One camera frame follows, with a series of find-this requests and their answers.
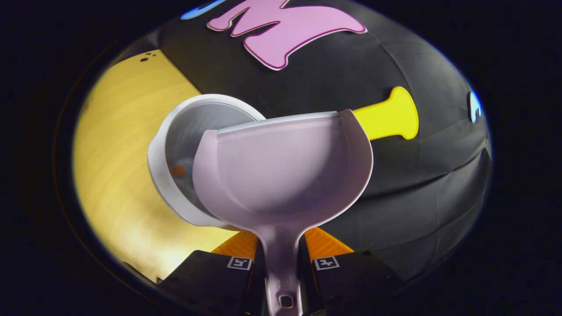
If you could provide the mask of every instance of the scoop handle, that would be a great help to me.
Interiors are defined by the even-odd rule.
[[[395,135],[412,139],[418,134],[418,111],[403,87],[394,87],[385,101],[353,110],[353,114],[371,141]]]
[[[271,316],[300,316],[297,278],[298,234],[281,229],[260,234],[264,246],[266,295]]]

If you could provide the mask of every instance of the pink letter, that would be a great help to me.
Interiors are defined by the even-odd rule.
[[[338,31],[366,33],[367,28],[349,14],[336,8],[305,6],[283,8],[290,0],[246,0],[222,16],[212,19],[207,27],[224,31],[232,20],[243,13],[231,36],[236,37],[265,25],[265,32],[244,40],[244,47],[262,64],[279,70],[287,65],[289,55],[308,42]]]

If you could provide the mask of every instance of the wooden surface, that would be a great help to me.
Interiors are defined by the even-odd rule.
[[[148,145],[164,117],[199,94],[160,50],[143,53],[102,75],[75,132],[75,185],[88,222],[117,260],[153,281],[192,251],[212,251],[236,233],[185,222],[164,203],[148,169]]]

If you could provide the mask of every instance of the pink letter m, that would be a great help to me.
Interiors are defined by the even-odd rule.
[[[280,70],[289,55],[316,38],[338,31],[366,33],[367,28],[354,17],[336,8],[303,6],[283,8],[290,0],[246,0],[222,16],[212,19],[207,27],[224,31],[232,20],[244,13],[234,26],[236,37],[265,25],[265,32],[244,40],[244,47],[262,64]]]

